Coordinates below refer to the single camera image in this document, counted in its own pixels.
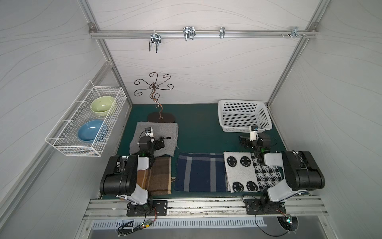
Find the grey scarf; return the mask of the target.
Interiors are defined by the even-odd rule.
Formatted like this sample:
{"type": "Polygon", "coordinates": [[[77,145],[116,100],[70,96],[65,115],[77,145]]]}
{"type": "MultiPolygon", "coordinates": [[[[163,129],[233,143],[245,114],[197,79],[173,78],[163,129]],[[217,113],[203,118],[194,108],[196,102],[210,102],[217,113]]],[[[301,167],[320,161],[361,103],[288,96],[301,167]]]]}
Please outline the grey scarf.
{"type": "Polygon", "coordinates": [[[145,130],[145,128],[148,127],[151,127],[153,129],[153,137],[156,140],[159,140],[160,137],[170,137],[170,139],[164,139],[164,148],[155,150],[154,156],[174,156],[178,142],[179,126],[177,123],[138,122],[136,124],[136,129],[132,141],[130,142],[129,153],[134,154],[139,151],[138,140],[143,136],[143,134],[141,133],[145,130]]]}

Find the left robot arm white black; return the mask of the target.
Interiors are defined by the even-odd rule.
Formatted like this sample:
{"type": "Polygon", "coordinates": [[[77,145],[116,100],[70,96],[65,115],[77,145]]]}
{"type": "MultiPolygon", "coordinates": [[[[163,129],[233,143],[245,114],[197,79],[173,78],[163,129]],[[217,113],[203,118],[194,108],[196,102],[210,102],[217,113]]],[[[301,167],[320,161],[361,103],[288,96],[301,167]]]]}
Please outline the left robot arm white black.
{"type": "Polygon", "coordinates": [[[152,168],[154,152],[164,148],[164,138],[156,140],[143,136],[138,142],[139,152],[128,156],[113,155],[109,158],[102,176],[99,191],[102,195],[113,195],[132,205],[145,205],[149,192],[137,184],[138,172],[152,168]]]}

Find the brown plaid scarf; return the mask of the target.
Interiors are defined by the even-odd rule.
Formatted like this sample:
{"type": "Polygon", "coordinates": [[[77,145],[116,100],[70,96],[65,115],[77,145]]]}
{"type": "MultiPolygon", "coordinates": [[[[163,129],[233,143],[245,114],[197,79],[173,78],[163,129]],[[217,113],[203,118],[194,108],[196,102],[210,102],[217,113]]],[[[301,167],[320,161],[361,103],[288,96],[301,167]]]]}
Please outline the brown plaid scarf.
{"type": "Polygon", "coordinates": [[[171,194],[171,157],[157,157],[152,168],[138,171],[137,184],[152,196],[171,194]]]}

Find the white black smiley scarf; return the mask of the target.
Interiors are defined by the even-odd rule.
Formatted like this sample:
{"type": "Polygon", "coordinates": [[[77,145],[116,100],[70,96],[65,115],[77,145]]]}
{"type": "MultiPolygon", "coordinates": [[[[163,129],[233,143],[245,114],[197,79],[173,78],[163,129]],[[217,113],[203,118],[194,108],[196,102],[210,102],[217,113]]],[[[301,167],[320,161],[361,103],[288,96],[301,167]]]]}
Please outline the white black smiley scarf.
{"type": "Polygon", "coordinates": [[[225,152],[224,162],[230,192],[262,192],[282,179],[276,166],[261,165],[249,152],[225,152]]]}

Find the white plastic perforated basket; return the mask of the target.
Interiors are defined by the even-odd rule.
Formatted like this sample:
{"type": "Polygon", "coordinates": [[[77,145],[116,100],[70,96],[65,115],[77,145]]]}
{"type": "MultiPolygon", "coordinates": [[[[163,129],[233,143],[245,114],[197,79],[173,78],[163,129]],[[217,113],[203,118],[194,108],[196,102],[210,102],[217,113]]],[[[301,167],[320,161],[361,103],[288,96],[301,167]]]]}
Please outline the white plastic perforated basket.
{"type": "Polygon", "coordinates": [[[221,100],[218,119],[224,132],[249,133],[251,126],[257,126],[260,131],[273,128],[266,105],[258,101],[221,100]]]}

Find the navy plaid scarf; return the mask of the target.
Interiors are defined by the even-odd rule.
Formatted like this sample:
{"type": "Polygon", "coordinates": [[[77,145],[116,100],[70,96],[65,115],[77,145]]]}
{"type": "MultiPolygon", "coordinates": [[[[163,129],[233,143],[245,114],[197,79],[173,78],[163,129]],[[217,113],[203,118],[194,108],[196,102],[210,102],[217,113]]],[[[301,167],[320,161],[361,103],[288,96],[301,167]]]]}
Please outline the navy plaid scarf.
{"type": "Polygon", "coordinates": [[[175,190],[180,192],[226,192],[223,154],[179,153],[175,190]]]}

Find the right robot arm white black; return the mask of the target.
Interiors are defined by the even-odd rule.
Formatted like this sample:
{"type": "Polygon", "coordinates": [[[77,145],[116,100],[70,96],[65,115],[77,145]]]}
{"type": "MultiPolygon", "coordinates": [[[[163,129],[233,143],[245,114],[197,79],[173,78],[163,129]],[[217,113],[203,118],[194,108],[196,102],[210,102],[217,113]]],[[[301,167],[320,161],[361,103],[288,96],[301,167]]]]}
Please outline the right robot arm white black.
{"type": "Polygon", "coordinates": [[[271,141],[268,135],[258,136],[256,140],[249,137],[239,137],[239,144],[244,148],[254,150],[256,165],[260,167],[259,183],[271,182],[272,169],[281,168],[281,178],[274,186],[265,186],[261,189],[262,196],[259,204],[281,204],[286,199],[302,193],[308,193],[325,186],[324,176],[309,151],[281,151],[270,152],[271,141]]]}

